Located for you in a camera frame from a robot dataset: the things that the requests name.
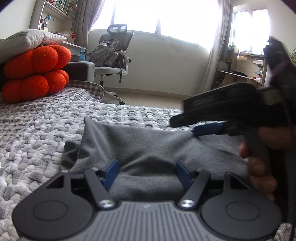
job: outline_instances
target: bedspread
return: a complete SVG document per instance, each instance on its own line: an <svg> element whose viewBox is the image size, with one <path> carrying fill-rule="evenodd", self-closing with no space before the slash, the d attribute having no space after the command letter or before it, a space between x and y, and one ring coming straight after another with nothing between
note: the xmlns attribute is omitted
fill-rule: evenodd
<svg viewBox="0 0 296 241"><path fill-rule="evenodd" d="M76 81L49 97L0 103L0 241L18 239L14 207L58 172L64 144L81 139L85 116L108 125L189 129L168 126L180 110L103 104L103 94L99 85Z"/></svg>

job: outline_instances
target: floor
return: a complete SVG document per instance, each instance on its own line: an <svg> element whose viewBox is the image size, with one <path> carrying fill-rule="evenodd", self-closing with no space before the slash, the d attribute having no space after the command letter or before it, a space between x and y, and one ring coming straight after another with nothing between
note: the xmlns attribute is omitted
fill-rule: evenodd
<svg viewBox="0 0 296 241"><path fill-rule="evenodd" d="M138 105L147 107L159 107L169 109L182 109L183 102L181 99L173 99L159 96L148 96L148 95L131 95L131 94L118 94L126 105ZM103 98L103 103L119 104L118 101Z"/></svg>

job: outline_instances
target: finger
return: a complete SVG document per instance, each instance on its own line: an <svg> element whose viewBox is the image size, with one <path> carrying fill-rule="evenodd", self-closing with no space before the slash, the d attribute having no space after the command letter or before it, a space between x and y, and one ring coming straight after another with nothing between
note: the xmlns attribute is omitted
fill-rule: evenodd
<svg viewBox="0 0 296 241"><path fill-rule="evenodd" d="M243 142L240 144L239 146L239 155L241 158L247 158L249 156L251 156L251 150L248 147L246 142Z"/></svg>
<svg viewBox="0 0 296 241"><path fill-rule="evenodd" d="M261 193L273 193L277 188L277 181L272 176L251 177L251 184Z"/></svg>
<svg viewBox="0 0 296 241"><path fill-rule="evenodd" d="M265 176L267 174L267 166L260 158L250 157L247 163L247 171L250 176Z"/></svg>
<svg viewBox="0 0 296 241"><path fill-rule="evenodd" d="M293 150L294 141L291 129L288 127L260 127L259 136L261 141L271 149Z"/></svg>
<svg viewBox="0 0 296 241"><path fill-rule="evenodd" d="M272 193L265 194L265 196L266 196L267 198L269 198L270 201L274 202L275 198L274 198L274 195L273 195Z"/></svg>

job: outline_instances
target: chair armrest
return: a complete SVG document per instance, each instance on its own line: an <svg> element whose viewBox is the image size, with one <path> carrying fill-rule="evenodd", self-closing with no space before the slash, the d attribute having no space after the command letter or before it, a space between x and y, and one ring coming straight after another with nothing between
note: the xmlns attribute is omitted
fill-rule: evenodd
<svg viewBox="0 0 296 241"><path fill-rule="evenodd" d="M66 71L71 80L82 80L94 82L94 70L96 65L93 62L80 61L69 62L62 70Z"/></svg>
<svg viewBox="0 0 296 241"><path fill-rule="evenodd" d="M126 51L116 49L114 52L121 54L123 56L126 65L131 62L131 59L128 57L128 53Z"/></svg>

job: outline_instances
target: gray sofa arm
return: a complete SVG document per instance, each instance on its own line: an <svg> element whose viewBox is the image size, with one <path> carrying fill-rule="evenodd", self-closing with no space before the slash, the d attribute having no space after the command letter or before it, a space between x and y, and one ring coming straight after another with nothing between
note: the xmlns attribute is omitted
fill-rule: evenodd
<svg viewBox="0 0 296 241"><path fill-rule="evenodd" d="M69 74L71 80L82 80L94 82L94 70L96 65L93 62L80 61L69 62L62 70Z"/></svg>

